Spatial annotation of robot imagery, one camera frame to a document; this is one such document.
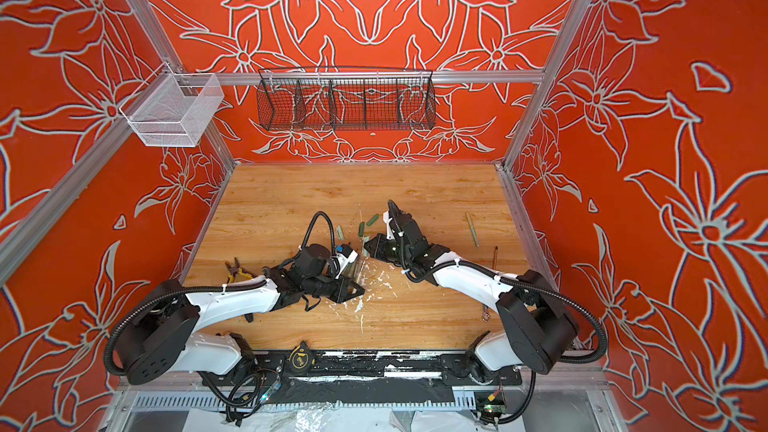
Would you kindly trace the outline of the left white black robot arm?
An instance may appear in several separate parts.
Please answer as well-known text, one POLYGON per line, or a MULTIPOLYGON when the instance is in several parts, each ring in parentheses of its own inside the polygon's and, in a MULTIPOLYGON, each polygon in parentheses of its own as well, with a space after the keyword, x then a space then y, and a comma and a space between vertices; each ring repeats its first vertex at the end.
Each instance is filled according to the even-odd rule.
POLYGON ((132 385, 176 371, 225 376, 248 361, 247 346, 233 335, 210 335, 206 328, 297 303, 312 310, 324 299, 343 304, 360 297, 365 289, 350 276, 358 260, 348 244, 310 244, 244 281, 185 287, 167 280, 112 328, 104 366, 132 385))

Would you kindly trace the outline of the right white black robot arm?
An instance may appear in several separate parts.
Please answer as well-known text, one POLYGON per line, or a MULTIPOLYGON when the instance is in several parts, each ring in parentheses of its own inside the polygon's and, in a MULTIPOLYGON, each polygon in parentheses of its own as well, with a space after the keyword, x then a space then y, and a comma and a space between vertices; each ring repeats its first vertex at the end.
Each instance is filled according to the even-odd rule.
POLYGON ((413 216, 388 202, 386 231, 365 243, 371 257, 402 269, 412 283, 451 289, 496 313, 503 330, 487 334, 470 356, 487 371, 525 366, 546 375, 559 363, 589 364, 609 348, 601 321, 551 287, 540 273, 502 273, 430 242, 413 216))

